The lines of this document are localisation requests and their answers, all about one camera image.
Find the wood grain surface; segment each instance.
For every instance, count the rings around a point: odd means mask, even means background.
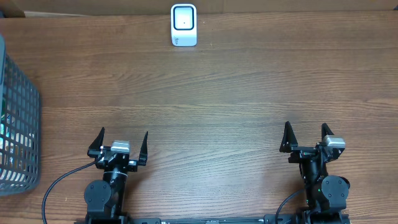
[[[274,213],[303,187],[279,153],[284,122],[312,146],[326,122],[347,148],[328,164],[351,182],[352,223],[398,218],[398,13],[200,15],[198,45],[173,47],[169,16],[1,19],[7,53],[43,100],[39,186],[2,197],[0,223],[41,223],[60,175],[105,144],[130,140],[146,167],[129,175],[133,217],[248,217]],[[94,167],[47,200],[49,223],[84,218]],[[304,196],[282,213],[304,204]]]

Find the gray plastic basket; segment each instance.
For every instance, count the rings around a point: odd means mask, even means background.
[[[1,35],[0,73],[0,195],[9,195],[39,183],[41,102],[36,87],[6,54]]]

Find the black cable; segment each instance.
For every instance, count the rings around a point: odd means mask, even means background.
[[[315,183],[318,181],[318,179],[319,179],[319,178],[321,177],[321,175],[322,175],[322,170],[323,170],[323,148],[320,149],[319,153],[320,153],[320,157],[321,157],[321,159],[320,159],[321,164],[320,164],[320,169],[319,169],[317,178],[315,178]]]
[[[84,166],[82,166],[82,167],[79,167],[79,168],[77,168],[77,169],[74,169],[74,170],[72,170],[72,171],[69,171],[69,172],[67,172],[66,174],[63,174],[62,176],[60,176],[57,180],[55,180],[55,181],[50,185],[49,189],[47,190],[47,192],[46,192],[45,195],[44,195],[43,202],[42,202],[42,218],[43,218],[43,223],[44,223],[44,224],[47,224],[47,220],[45,219],[45,201],[47,200],[47,197],[49,196],[50,191],[54,188],[55,184],[57,184],[57,183],[60,182],[62,179],[66,178],[67,176],[69,176],[69,175],[72,174],[72,173],[78,172],[79,170],[86,169],[87,167],[94,165],[94,164],[95,164],[96,162],[98,162],[100,159],[102,159],[102,156],[99,157],[98,159],[96,159],[94,162],[91,162],[91,163],[86,164],[86,165],[84,165]]]
[[[275,214],[275,224],[278,224],[278,216],[279,216],[279,212],[282,210],[282,207],[286,204],[286,202],[288,202],[290,199],[296,197],[297,195],[301,194],[305,189],[309,188],[310,185],[306,186],[304,189],[300,189],[294,193],[292,193],[289,197],[287,197],[282,203],[281,205],[279,205],[278,210],[276,211]]]

